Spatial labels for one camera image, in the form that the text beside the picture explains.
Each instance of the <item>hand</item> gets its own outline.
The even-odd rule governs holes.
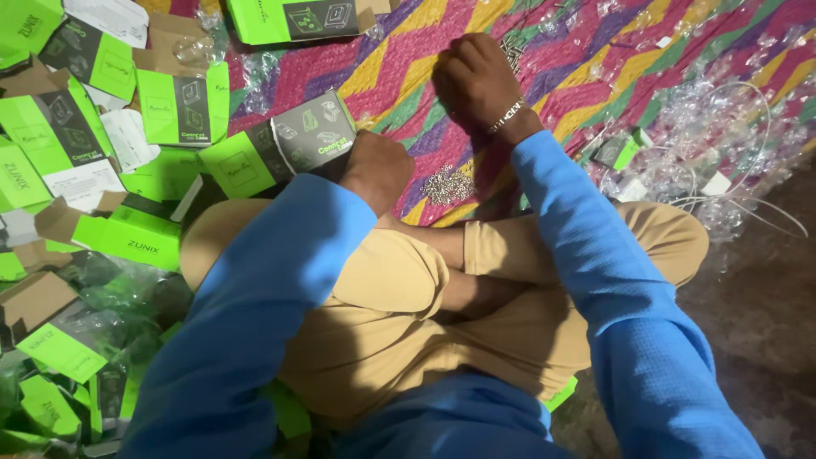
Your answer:
[[[340,186],[366,201],[380,218],[402,195],[414,159],[402,144],[365,129],[357,133]]]
[[[486,33],[468,33],[440,59],[438,81],[445,86],[447,104],[469,115],[483,129],[498,122],[521,98],[521,85],[513,75],[499,44]],[[543,130],[538,115],[524,107],[497,135],[512,145]]]

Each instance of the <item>dark floor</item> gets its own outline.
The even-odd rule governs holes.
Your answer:
[[[795,173],[767,200],[816,232],[816,172]],[[816,235],[751,219],[741,238],[712,247],[677,303],[711,342],[720,387],[765,455],[816,458]],[[556,442],[578,457],[619,456],[592,374],[578,378],[555,412]]]

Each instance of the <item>silver bracelet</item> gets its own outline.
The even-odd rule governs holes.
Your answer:
[[[501,127],[504,126],[506,122],[510,121],[510,118],[517,114],[519,110],[521,110],[521,107],[523,107],[525,103],[526,100],[524,99],[524,96],[522,96],[521,99],[518,100],[518,102],[513,104],[512,107],[510,107],[510,110],[508,110],[508,112],[505,113],[504,116],[499,121],[497,121],[496,123],[493,124],[493,126],[490,127],[490,134],[495,134],[499,129],[501,129]]]

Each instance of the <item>zigzag pattern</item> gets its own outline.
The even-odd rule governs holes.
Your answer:
[[[159,9],[191,16],[197,0],[137,0],[159,3]],[[212,6],[216,0],[202,0]],[[585,142],[584,133],[606,117],[646,127],[659,112],[656,92],[684,80],[684,70],[695,60],[729,60],[730,75],[751,77],[747,59],[764,33],[778,41],[761,60],[763,67],[752,81],[774,91],[774,101],[810,74],[816,65],[816,47],[785,47],[782,38],[799,25],[814,36],[812,0],[747,0],[733,11],[717,0],[619,0],[601,17],[598,0],[569,0],[555,9],[540,0],[407,0],[392,14],[379,19],[386,33],[382,42],[366,36],[317,46],[282,47],[277,51],[280,74],[264,91],[271,109],[246,114],[239,106],[230,132],[235,133],[265,118],[290,109],[315,95],[338,87],[362,127],[385,132],[403,142],[417,160],[408,190],[392,210],[414,225],[449,225],[477,207],[488,217],[502,216],[514,196],[514,175],[508,153],[474,147],[464,132],[446,116],[438,103],[430,75],[436,56],[462,33],[486,31],[494,38],[519,37],[527,41],[519,75],[522,88],[541,119],[568,153]],[[538,21],[557,11],[556,32],[544,35]],[[570,17],[577,15],[576,24]],[[682,21],[690,36],[675,30]],[[671,37],[665,49],[638,45]],[[231,52],[232,89],[236,104],[243,86],[239,55]],[[603,68],[593,81],[592,70]],[[463,166],[474,159],[480,193],[456,207],[429,206],[419,189],[428,176],[449,163]]]

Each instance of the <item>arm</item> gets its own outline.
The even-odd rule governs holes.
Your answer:
[[[512,163],[589,324],[598,391],[626,455],[762,457],[716,384],[705,336],[587,174],[547,131],[522,141]]]
[[[298,176],[250,222],[151,364],[117,457],[266,457],[276,422],[259,388],[413,166],[402,145],[361,131],[340,185]]]

